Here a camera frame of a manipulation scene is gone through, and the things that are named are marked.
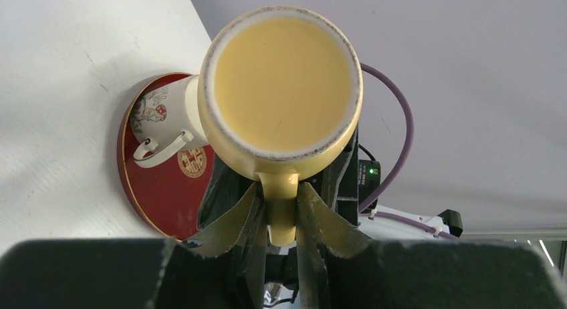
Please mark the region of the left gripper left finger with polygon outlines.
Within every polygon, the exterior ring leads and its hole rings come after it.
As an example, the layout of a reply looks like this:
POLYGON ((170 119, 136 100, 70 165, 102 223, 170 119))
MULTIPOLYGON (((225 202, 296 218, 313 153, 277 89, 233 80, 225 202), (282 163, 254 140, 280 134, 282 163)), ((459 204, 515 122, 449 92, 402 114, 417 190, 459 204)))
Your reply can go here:
POLYGON ((261 308, 266 230, 252 184, 185 241, 23 241, 1 257, 1 307, 261 308))

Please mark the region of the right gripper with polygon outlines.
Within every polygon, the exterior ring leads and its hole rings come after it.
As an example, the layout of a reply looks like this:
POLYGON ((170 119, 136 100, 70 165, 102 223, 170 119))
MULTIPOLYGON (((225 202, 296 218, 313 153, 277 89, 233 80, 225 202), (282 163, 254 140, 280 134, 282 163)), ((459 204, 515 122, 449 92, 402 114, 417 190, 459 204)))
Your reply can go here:
MULTIPOLYGON (((213 172, 198 210, 197 228, 205 228, 235 206, 250 185, 249 179, 215 154, 213 172)), ((344 150, 322 171, 320 196, 332 211, 351 225, 358 224, 358 128, 344 150)), ((264 282, 286 288, 299 286, 296 247, 285 255, 266 254, 264 282)))

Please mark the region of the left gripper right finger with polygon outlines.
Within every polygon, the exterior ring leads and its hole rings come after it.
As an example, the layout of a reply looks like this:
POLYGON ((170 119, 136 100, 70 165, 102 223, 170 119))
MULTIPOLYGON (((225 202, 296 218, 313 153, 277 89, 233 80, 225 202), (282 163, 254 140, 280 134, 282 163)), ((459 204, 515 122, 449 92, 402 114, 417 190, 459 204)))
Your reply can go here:
POLYGON ((375 240, 308 183, 297 196, 302 308, 565 308, 566 285, 535 249, 504 242, 375 240))

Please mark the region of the yellow mug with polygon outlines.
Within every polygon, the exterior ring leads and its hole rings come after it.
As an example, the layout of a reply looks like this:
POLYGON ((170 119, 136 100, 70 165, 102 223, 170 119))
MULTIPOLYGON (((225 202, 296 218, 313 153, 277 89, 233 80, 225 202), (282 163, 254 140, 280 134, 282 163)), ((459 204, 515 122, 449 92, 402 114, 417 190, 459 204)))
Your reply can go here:
POLYGON ((299 182, 344 150, 362 103, 358 56, 318 13, 254 9, 213 39, 199 74, 201 124, 216 155, 261 184, 273 245, 295 240, 299 182))

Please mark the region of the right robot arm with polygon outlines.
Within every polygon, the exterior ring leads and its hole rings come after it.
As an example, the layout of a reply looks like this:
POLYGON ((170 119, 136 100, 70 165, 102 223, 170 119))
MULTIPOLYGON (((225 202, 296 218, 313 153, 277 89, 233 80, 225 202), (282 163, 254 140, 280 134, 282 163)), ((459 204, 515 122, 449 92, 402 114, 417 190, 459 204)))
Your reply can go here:
MULTIPOLYGON (((370 170, 379 169, 380 165, 373 159, 359 160, 360 150, 362 146, 354 135, 337 160, 307 180, 322 202, 351 225, 358 224, 359 194, 378 188, 381 176, 380 173, 370 174, 370 170)), ((237 174, 214 155, 213 173, 199 207, 197 227, 204 229, 230 210, 251 184, 251 180, 237 174)), ((446 210, 433 217, 422 217, 382 206, 378 207, 378 212, 387 219, 396 221, 395 231, 414 227, 432 235, 436 227, 441 227, 448 229, 448 237, 458 237, 463 231, 460 214, 453 210, 446 210)), ((265 281, 297 286, 301 276, 299 263, 295 249, 290 250, 288 260, 268 256, 265 281)))

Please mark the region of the cream mug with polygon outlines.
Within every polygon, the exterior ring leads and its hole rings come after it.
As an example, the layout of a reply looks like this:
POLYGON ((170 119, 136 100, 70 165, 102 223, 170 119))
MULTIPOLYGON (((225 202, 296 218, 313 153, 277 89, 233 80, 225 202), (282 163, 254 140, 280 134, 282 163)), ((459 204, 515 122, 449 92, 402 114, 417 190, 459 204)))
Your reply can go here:
POLYGON ((198 83, 198 76, 188 76, 138 97, 130 115, 138 166, 149 169, 184 149, 209 144, 199 117, 198 83))

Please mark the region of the red round tray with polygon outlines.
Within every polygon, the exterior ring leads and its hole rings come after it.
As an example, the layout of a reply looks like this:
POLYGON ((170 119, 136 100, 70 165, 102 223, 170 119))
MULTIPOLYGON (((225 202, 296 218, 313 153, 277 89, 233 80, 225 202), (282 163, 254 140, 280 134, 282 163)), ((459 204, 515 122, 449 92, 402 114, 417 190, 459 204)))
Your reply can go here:
POLYGON ((151 169, 139 167, 132 157, 139 141, 130 121, 132 101, 122 118, 117 140, 120 180, 139 216, 162 235, 184 240, 198 232, 199 208, 213 174, 215 154, 210 146, 176 153, 151 169))

